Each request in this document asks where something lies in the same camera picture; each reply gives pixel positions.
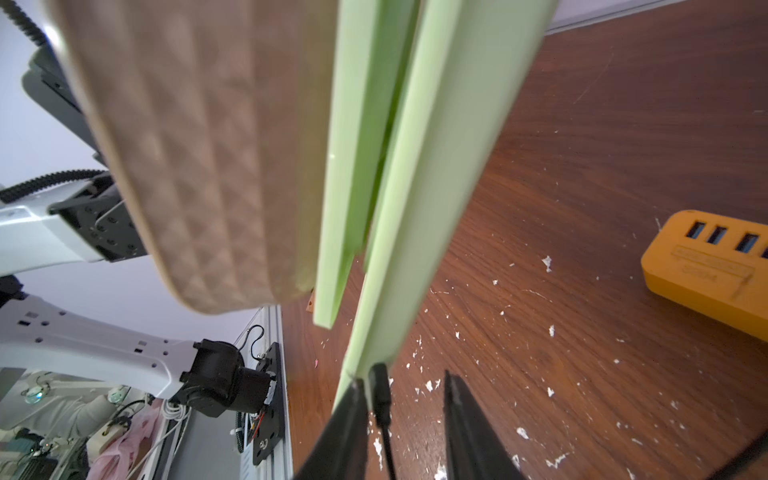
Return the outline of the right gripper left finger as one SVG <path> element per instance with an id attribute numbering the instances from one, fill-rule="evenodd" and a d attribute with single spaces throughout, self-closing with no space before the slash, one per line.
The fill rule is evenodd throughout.
<path id="1" fill-rule="evenodd" d="M 368 404 L 362 380 L 353 381 L 295 480 L 363 479 L 367 466 Z"/>

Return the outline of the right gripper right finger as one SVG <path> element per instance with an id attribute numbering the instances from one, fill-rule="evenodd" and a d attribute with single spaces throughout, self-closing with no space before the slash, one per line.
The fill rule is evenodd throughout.
<path id="1" fill-rule="evenodd" d="M 524 479 L 462 378 L 445 372 L 448 479 Z"/>

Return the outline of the green electronic scale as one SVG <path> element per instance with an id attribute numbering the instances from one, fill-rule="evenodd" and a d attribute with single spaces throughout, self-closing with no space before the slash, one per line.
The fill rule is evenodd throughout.
<path id="1" fill-rule="evenodd" d="M 391 365 L 531 68 L 553 1 L 343 1 L 314 323 L 364 280 L 337 390 Z"/>

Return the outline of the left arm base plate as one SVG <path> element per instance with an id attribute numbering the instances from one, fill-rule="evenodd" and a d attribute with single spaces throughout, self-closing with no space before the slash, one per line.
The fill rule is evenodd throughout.
<path id="1" fill-rule="evenodd" d="M 285 436 L 285 385 L 281 345 L 273 342 L 258 362 L 257 370 L 270 376 L 271 384 L 264 407 L 253 421 L 250 445 L 253 447 L 253 465 L 260 466 L 273 453 Z"/>

